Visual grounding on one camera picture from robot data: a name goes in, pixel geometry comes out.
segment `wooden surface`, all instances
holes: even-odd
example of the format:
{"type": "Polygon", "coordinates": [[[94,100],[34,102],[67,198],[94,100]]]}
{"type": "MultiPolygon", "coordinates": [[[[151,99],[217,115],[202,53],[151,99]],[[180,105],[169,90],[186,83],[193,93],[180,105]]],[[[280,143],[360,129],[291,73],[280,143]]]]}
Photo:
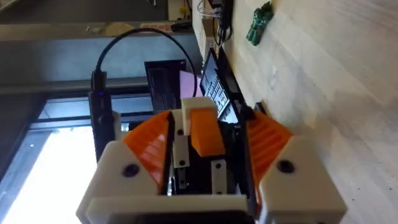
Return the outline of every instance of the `wooden surface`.
{"type": "Polygon", "coordinates": [[[398,1],[274,0],[253,47],[262,4],[235,0],[225,45],[247,102],[313,136],[349,208],[342,223],[398,223],[398,1]]]}

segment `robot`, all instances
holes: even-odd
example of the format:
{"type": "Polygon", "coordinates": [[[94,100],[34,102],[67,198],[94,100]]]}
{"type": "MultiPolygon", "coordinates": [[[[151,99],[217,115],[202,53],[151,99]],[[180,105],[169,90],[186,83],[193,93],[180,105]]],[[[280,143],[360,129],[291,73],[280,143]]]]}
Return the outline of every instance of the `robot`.
{"type": "Polygon", "coordinates": [[[246,105],[238,125],[219,122],[202,97],[110,141],[76,215],[83,224],[337,224],[346,209],[309,139],[246,105]]]}

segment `black wire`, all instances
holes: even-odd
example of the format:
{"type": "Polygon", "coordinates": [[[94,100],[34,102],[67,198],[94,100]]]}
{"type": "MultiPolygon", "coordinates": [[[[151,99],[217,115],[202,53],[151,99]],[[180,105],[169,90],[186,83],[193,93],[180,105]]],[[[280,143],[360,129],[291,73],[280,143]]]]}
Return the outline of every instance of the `black wire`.
{"type": "Polygon", "coordinates": [[[213,17],[213,37],[214,37],[214,41],[216,42],[216,45],[217,45],[217,46],[221,46],[221,44],[223,44],[223,43],[225,43],[225,42],[227,42],[227,41],[230,40],[230,38],[231,38],[231,36],[232,36],[232,26],[229,26],[229,27],[228,27],[228,29],[229,29],[228,37],[225,39],[224,42],[221,42],[220,37],[223,36],[223,32],[224,32],[224,31],[221,30],[221,33],[220,33],[220,29],[217,29],[218,38],[216,37],[216,34],[215,34],[215,32],[216,32],[216,31],[215,31],[215,30],[216,30],[215,21],[216,21],[216,19],[215,19],[215,17],[213,17]]]}
{"type": "Polygon", "coordinates": [[[187,0],[187,5],[188,5],[188,8],[189,8],[189,11],[191,12],[191,17],[192,17],[192,7],[191,7],[191,5],[189,4],[189,0],[187,0]]]}
{"type": "Polygon", "coordinates": [[[218,42],[218,41],[217,41],[217,37],[216,37],[216,26],[215,26],[215,22],[216,22],[216,18],[213,17],[213,37],[214,37],[214,41],[216,42],[216,45],[217,45],[217,46],[220,46],[220,45],[221,45],[221,41],[218,42]]]}
{"type": "Polygon", "coordinates": [[[113,46],[115,46],[121,39],[123,39],[123,38],[125,38],[125,37],[128,37],[128,36],[130,36],[131,34],[136,34],[136,33],[139,33],[139,32],[155,32],[155,33],[158,33],[158,34],[162,34],[163,36],[165,36],[165,37],[167,37],[168,39],[170,39],[173,43],[175,43],[175,44],[180,48],[180,50],[184,53],[184,55],[185,55],[186,58],[188,59],[188,63],[189,63],[189,65],[190,65],[191,71],[192,71],[192,73],[193,73],[193,83],[194,83],[194,86],[193,86],[193,96],[192,96],[192,97],[196,97],[196,95],[197,95],[197,89],[198,89],[198,80],[197,80],[197,76],[196,76],[196,73],[195,73],[195,67],[193,66],[193,62],[192,62],[191,58],[189,57],[187,51],[186,51],[186,50],[182,47],[182,45],[181,45],[177,40],[175,40],[171,35],[169,35],[169,34],[163,32],[163,31],[161,31],[161,30],[155,29],[155,28],[143,27],[143,28],[132,29],[132,30],[129,30],[129,31],[127,31],[127,32],[124,32],[123,34],[120,34],[119,36],[115,37],[115,39],[113,39],[113,40],[104,48],[104,50],[102,51],[101,55],[99,56],[99,59],[98,59],[98,61],[97,61],[97,66],[96,66],[96,72],[101,72],[101,66],[102,66],[102,63],[103,63],[103,61],[104,61],[104,59],[105,59],[105,56],[106,56],[106,54],[112,49],[113,46]]]}

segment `orange block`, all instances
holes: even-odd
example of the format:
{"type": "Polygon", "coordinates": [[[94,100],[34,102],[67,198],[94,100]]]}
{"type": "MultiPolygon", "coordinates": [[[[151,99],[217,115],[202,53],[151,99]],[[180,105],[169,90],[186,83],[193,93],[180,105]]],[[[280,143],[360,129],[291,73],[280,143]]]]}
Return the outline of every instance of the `orange block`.
{"type": "Polygon", "coordinates": [[[246,121],[246,129],[257,203],[260,205],[260,180],[285,147],[292,133],[263,113],[255,111],[254,114],[255,119],[246,121]]]}
{"type": "Polygon", "coordinates": [[[123,139],[145,170],[156,181],[159,190],[163,186],[166,141],[169,130],[167,117],[170,113],[170,111],[164,111],[151,117],[123,139]]]}
{"type": "Polygon", "coordinates": [[[223,138],[214,109],[191,111],[191,144],[201,157],[225,154],[223,138]]]}

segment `wall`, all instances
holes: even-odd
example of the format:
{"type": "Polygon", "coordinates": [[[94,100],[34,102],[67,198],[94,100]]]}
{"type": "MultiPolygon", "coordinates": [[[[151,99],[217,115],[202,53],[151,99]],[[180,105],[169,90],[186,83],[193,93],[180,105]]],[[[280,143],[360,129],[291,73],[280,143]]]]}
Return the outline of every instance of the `wall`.
{"type": "Polygon", "coordinates": [[[40,94],[0,96],[0,177],[11,163],[30,126],[39,117],[45,98],[40,94]]]}
{"type": "Polygon", "coordinates": [[[167,0],[20,0],[0,23],[66,23],[167,20],[167,0]]]}
{"type": "MultiPolygon", "coordinates": [[[[201,56],[193,34],[174,35],[193,60],[201,56]]],[[[0,88],[48,82],[89,80],[101,51],[111,39],[33,40],[0,42],[0,88]]],[[[108,78],[144,77],[144,62],[185,58],[163,36],[127,38],[112,49],[103,64],[108,78]]]]}

